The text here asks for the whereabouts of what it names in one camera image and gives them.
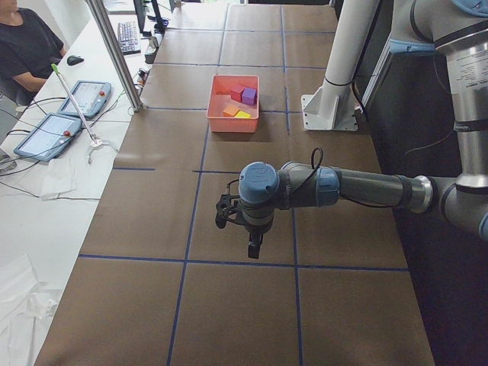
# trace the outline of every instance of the block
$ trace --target block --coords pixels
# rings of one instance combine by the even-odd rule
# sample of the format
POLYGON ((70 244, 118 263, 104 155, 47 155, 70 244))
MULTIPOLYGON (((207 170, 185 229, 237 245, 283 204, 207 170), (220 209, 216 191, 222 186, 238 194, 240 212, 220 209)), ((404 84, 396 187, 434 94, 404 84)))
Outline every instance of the block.
POLYGON ((234 117, 239 112, 238 107, 232 104, 228 104, 223 110, 223 115, 225 117, 234 117))
POLYGON ((247 105, 256 104, 258 98, 258 92, 254 88, 244 88, 242 92, 242 102, 247 105))
POLYGON ((239 103, 242 103, 242 93, 244 92, 244 87, 240 84, 235 84, 231 89, 230 89, 230 97, 234 101, 238 101, 239 103))
POLYGON ((251 114, 246 113, 244 111, 239 111, 239 112, 237 112, 235 117, 236 118, 251 118, 251 114))

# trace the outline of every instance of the keyboard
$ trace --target keyboard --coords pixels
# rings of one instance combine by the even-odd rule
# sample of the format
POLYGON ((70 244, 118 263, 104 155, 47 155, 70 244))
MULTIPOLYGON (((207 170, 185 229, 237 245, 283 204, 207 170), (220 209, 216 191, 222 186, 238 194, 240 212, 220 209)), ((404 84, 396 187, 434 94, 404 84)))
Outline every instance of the keyboard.
POLYGON ((124 55, 140 53, 139 27, 135 21, 122 21, 118 24, 117 39, 124 55))

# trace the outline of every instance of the tablet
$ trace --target tablet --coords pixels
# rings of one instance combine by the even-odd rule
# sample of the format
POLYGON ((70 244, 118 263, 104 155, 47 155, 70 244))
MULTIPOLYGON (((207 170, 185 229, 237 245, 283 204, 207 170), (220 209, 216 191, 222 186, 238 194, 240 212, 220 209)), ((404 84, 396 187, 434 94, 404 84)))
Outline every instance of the tablet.
MULTIPOLYGON (((104 107, 110 96, 111 89, 110 82, 79 80, 71 90, 71 93, 75 96, 85 118, 92 119, 104 107)), ((63 104, 61 104, 58 113, 78 117, 78 112, 69 97, 66 97, 63 104)))
POLYGON ((81 128, 79 118, 49 113, 14 149, 14 153, 49 162, 68 147, 81 128))

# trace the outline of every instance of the black shirt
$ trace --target black shirt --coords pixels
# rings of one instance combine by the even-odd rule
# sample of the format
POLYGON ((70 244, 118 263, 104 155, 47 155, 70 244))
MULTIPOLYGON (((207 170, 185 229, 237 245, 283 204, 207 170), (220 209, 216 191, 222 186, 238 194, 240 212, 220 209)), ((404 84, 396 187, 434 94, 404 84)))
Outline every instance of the black shirt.
POLYGON ((62 58, 63 42, 34 11, 19 8, 18 12, 22 25, 0 24, 0 79, 25 72, 47 79, 53 71, 51 63, 62 58))

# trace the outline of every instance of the computer mouse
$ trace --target computer mouse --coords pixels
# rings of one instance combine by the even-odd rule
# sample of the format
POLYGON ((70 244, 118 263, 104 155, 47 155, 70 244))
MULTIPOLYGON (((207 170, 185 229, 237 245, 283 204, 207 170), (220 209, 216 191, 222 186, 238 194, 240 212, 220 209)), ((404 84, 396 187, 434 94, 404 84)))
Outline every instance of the computer mouse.
POLYGON ((66 62, 70 66, 76 65, 77 63, 82 63, 83 61, 85 61, 85 59, 81 58, 80 56, 73 56, 73 55, 68 57, 68 59, 66 60, 66 62))

